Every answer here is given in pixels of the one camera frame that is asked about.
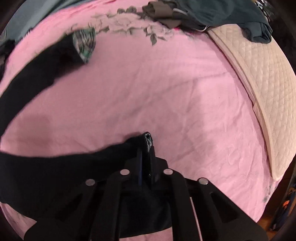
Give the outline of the black pants with grey cuffs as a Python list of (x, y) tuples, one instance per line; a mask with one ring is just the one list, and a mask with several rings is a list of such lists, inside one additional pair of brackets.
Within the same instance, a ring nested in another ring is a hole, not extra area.
[[(94, 28), (63, 37), (29, 62), (1, 95), (1, 133), (40, 92), (56, 78), (88, 62), (96, 44)], [(98, 152), (52, 158), (1, 153), (1, 202), (38, 221), (68, 213), (86, 201), (87, 187), (102, 183), (120, 171), (141, 171), (144, 186), (144, 233), (159, 224), (164, 211), (151, 171), (150, 133)]]

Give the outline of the pink floral bed sheet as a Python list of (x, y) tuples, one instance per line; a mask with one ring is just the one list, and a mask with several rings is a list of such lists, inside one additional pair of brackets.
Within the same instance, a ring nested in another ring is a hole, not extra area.
[[(12, 54), (1, 95), (35, 57), (58, 42), (60, 13), (43, 22)], [(2, 137), (1, 153), (52, 158), (101, 151), (150, 133), (157, 158), (190, 179), (204, 175), (259, 220), (261, 191), (247, 185), (267, 170), (262, 134), (238, 76), (204, 35), (177, 34), (148, 42), (103, 32), (88, 64), (55, 79), (14, 118)], [(25, 240), (36, 221), (8, 204), (1, 208)]]

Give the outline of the beige quilted mattress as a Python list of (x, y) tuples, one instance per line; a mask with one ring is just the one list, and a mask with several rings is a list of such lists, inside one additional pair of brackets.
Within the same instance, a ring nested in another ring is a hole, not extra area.
[(272, 39), (268, 44), (246, 39), (237, 25), (208, 30), (243, 83), (260, 123), (271, 176), (280, 180), (295, 156), (295, 73)]

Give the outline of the dark teal garment pile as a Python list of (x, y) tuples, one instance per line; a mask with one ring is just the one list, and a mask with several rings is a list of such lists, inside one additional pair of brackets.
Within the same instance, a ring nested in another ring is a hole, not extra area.
[(252, 1), (176, 1), (176, 4), (202, 25), (219, 27), (236, 24), (251, 42), (271, 42), (272, 28)]

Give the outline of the olive brown folded garment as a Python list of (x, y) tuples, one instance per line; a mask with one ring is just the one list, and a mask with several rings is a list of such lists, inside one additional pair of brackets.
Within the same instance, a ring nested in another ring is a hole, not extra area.
[(151, 19), (160, 22), (169, 29), (174, 29), (182, 24), (181, 20), (173, 18), (173, 9), (162, 1), (150, 1), (142, 7), (143, 12)]

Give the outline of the teal printed blanket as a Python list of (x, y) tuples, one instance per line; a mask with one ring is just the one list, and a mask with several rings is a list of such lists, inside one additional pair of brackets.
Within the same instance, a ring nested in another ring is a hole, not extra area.
[(30, 30), (47, 16), (70, 6), (85, 3), (80, 0), (25, 1), (14, 13), (1, 33), (1, 43), (6, 40), (19, 42)]

